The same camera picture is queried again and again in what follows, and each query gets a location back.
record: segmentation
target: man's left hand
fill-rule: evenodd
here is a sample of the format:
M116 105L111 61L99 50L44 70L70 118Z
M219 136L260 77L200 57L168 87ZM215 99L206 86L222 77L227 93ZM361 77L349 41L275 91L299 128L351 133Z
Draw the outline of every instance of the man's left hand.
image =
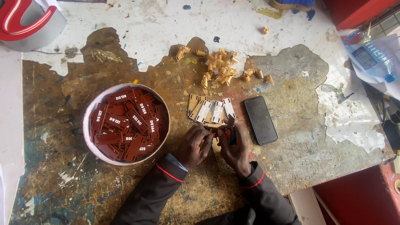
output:
M175 158L187 170L197 166L207 157L214 135L202 125L193 125L183 137Z

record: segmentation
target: brush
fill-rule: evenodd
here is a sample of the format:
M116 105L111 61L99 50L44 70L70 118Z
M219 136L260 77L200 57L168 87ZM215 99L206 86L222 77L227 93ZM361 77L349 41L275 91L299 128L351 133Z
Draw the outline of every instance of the brush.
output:
M270 5L277 9L296 9L308 11L314 5L315 0L270 0Z

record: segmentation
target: wooden table surface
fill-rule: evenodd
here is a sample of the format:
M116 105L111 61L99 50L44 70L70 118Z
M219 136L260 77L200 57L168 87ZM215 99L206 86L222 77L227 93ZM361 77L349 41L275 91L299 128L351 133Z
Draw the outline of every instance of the wooden table surface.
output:
M10 224L108 224L140 179L160 157L176 150L194 124L186 111L190 94L206 95L210 100L232 99L237 122L251 140L249 160L260 163L282 194L393 156L388 143L384 149L367 154L347 140L335 143L326 136L315 88L325 81L328 64L305 45L283 49L277 56L247 59L245 69L259 68L271 74L275 85L257 78L246 83L239 78L229 87L210 83L208 89L200 85L206 60L193 53L198 47L207 49L206 45L194 37L187 46L192 50L181 61L174 59L178 50L174 45L157 66L137 72L136 59L123 51L116 31L104 28L88 37L80 50L85 63L68 63L66 77L46 64L23 61L26 172ZM302 76L302 71L308 71L309 76ZM99 93L135 79L165 100L171 131L154 157L139 165L113 166L96 159L86 146L83 114ZM279 137L264 146L256 144L242 107L243 100L255 96L264 97ZM376 129L383 132L380 126ZM223 161L218 163L210 151L168 201L160 224L193 224L236 210L246 203L241 192L233 170ZM32 209L30 214L26 214L26 207Z

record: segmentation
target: plastic water bottle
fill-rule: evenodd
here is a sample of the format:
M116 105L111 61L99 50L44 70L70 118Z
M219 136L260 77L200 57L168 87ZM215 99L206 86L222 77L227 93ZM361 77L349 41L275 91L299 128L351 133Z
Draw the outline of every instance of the plastic water bottle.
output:
M343 40L350 59L361 70L375 77L383 77L387 83L397 80L393 75L393 63L373 41L358 30Z

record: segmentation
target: red wall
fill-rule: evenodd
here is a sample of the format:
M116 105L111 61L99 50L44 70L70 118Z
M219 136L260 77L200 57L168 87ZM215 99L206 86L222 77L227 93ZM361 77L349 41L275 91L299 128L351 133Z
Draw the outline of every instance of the red wall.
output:
M397 0L324 0L337 30L355 28L379 15Z
M396 179L400 179L400 174L394 174L390 164L380 164L314 189L341 225L400 224Z

